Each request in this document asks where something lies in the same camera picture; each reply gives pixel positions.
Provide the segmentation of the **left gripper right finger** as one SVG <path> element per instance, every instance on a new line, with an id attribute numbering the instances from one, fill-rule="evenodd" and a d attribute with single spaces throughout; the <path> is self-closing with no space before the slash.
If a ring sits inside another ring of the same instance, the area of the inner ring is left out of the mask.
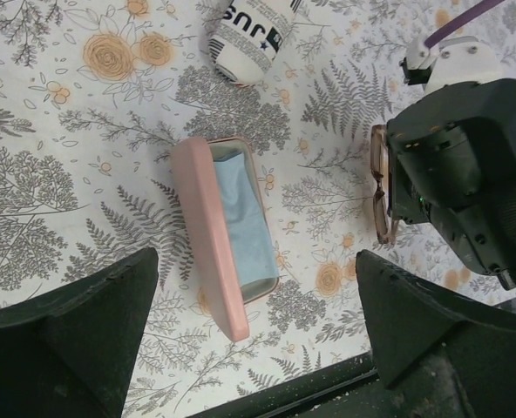
<path id="1" fill-rule="evenodd" d="M 396 417 L 516 417 L 516 313 L 364 250 L 356 279 L 373 361 Z"/>

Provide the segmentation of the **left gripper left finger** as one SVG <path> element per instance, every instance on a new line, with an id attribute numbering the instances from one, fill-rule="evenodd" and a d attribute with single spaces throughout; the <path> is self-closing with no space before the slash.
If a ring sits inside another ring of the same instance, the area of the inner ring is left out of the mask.
<path id="1" fill-rule="evenodd" d="M 0 309 L 0 417 L 119 417 L 158 282 L 145 248 Z"/>

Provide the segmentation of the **pink glasses case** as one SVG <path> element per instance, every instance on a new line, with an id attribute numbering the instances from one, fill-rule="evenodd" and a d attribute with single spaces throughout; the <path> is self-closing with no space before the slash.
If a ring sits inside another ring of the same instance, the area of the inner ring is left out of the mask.
<path id="1" fill-rule="evenodd" d="M 171 164 L 201 290 L 218 328 L 230 340 L 240 341 L 250 334 L 245 306 L 271 293 L 279 275 L 244 286 L 238 280 L 214 169 L 216 159 L 233 152 L 245 156 L 250 183 L 266 220 L 252 152 L 243 139 L 184 139 L 173 148 Z"/>

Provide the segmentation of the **light blue cleaning cloth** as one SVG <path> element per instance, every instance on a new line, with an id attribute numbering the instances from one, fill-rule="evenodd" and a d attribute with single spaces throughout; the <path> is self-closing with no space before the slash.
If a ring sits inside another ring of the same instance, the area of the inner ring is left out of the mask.
<path id="1" fill-rule="evenodd" d="M 233 152 L 218 158 L 214 169 L 240 284 L 277 278 L 269 229 L 251 186 L 244 154 Z"/>

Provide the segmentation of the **flag print glasses case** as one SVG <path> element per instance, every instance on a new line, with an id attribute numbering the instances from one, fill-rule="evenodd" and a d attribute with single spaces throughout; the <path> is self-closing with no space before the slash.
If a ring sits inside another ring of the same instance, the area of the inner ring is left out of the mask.
<path id="1" fill-rule="evenodd" d="M 230 2 L 207 43 L 214 68 L 240 87 L 261 82 L 290 35 L 300 6 L 298 0 Z"/>

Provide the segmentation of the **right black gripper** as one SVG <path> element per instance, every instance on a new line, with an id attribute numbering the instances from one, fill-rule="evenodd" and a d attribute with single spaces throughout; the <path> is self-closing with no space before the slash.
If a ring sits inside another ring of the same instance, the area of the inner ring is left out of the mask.
<path id="1" fill-rule="evenodd" d="M 444 86 L 386 125 L 389 215 L 516 287 L 516 79 Z"/>

